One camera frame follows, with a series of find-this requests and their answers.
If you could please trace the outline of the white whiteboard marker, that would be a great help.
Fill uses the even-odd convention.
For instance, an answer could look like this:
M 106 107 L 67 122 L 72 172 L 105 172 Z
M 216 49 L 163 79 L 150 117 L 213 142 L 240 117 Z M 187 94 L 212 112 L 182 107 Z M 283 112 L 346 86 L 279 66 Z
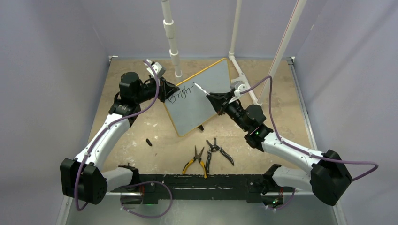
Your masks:
M 198 85 L 198 84 L 195 83 L 195 82 L 194 82 L 194 85 L 195 85 L 200 91 L 202 91 L 202 92 L 205 93 L 206 95 L 209 95 L 209 93 L 208 93 L 206 90 L 204 90 L 200 85 Z

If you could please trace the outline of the yellow framed whiteboard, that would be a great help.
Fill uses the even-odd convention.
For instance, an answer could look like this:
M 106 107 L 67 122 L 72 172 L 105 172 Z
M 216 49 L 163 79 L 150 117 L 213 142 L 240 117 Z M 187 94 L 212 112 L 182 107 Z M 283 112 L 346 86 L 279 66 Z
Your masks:
M 196 86 L 197 84 L 208 93 L 228 92 L 228 60 L 220 59 L 179 83 L 179 91 L 165 101 L 165 108 L 179 137 L 185 136 L 216 115 L 205 93 Z

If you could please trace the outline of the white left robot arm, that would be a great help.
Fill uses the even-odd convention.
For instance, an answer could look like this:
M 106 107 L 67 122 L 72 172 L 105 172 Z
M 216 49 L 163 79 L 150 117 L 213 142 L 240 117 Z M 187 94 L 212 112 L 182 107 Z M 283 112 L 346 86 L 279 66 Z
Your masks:
M 73 159 L 65 158 L 60 165 L 62 192 L 74 199 L 78 211 L 82 210 L 80 201 L 96 205 L 106 192 L 121 186 L 129 192 L 139 188 L 135 167 L 121 165 L 108 173 L 101 173 L 101 169 L 118 140 L 144 112 L 140 104 L 148 100 L 154 103 L 157 99 L 165 102 L 179 90 L 163 77 L 151 75 L 143 82 L 135 72 L 121 76 L 119 92 L 101 130 L 79 154 Z

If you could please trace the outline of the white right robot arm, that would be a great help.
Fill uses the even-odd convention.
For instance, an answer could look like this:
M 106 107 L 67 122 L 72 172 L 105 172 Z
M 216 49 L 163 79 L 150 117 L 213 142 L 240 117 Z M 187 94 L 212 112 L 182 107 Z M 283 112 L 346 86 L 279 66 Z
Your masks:
M 283 139 L 276 130 L 264 124 L 266 116 L 259 105 L 244 108 L 232 101 L 233 92 L 206 95 L 218 115 L 228 115 L 243 131 L 250 147 L 276 155 L 299 167 L 291 170 L 274 166 L 266 172 L 263 184 L 270 191 L 278 187 L 299 188 L 312 193 L 323 203 L 334 206 L 352 183 L 345 163 L 333 150 L 321 152 Z

